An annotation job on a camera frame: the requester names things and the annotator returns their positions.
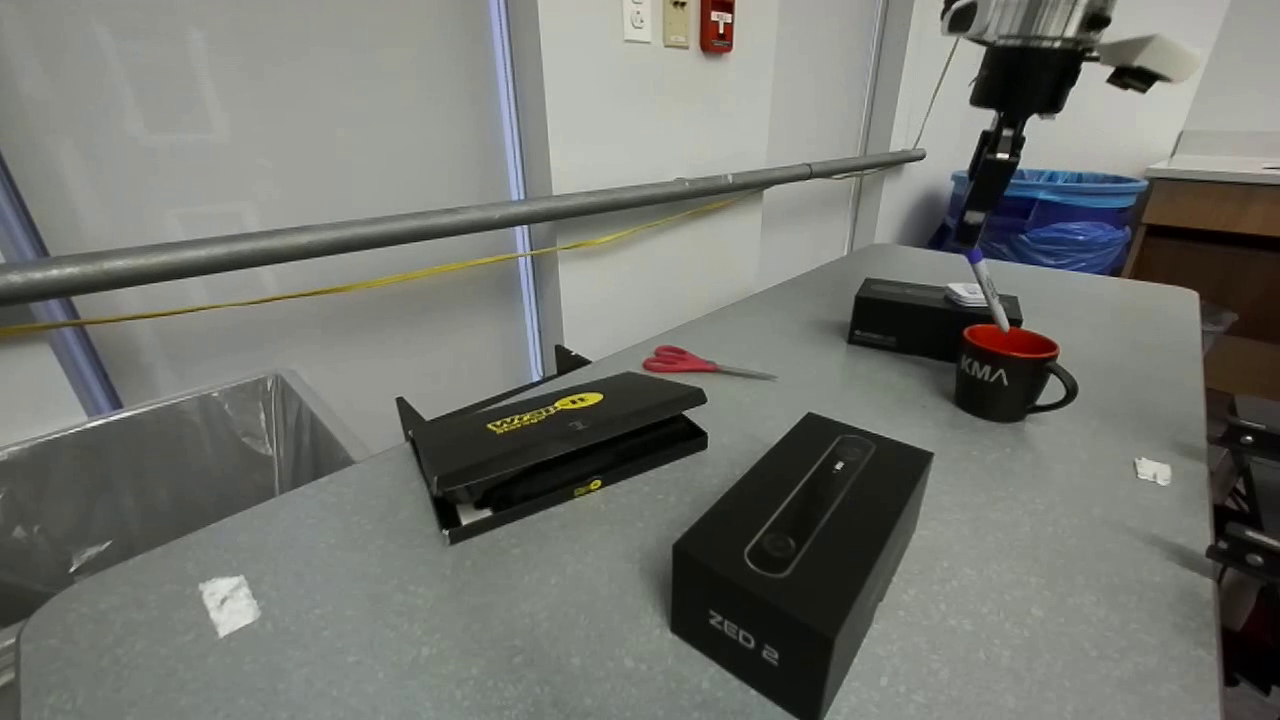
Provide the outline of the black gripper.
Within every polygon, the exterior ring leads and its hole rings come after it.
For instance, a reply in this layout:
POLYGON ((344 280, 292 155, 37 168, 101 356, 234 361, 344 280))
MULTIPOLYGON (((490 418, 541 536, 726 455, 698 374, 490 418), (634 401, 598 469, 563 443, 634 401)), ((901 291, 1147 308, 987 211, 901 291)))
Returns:
MULTIPOLYGON (((1069 93, 1080 81, 1080 56, 1065 47, 1011 47, 987 45, 973 104, 1005 117, 1055 117, 1069 104, 1069 93)), ((967 164, 967 195, 961 211, 956 242, 973 248, 987 211, 1001 205, 1008 190, 1008 133, 987 130, 967 164)))

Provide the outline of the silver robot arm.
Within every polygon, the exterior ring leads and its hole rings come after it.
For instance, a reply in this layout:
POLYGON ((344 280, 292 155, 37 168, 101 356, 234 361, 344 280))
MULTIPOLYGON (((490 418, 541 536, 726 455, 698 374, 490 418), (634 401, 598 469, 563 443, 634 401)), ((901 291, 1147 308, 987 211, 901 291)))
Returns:
POLYGON ((967 164, 967 195, 956 226, 956 244, 973 248, 1001 195, 1008 192, 1024 130, 1034 117, 1055 117, 1096 56, 1118 0, 946 0, 942 27, 986 47, 973 81, 973 108, 987 108, 967 164))

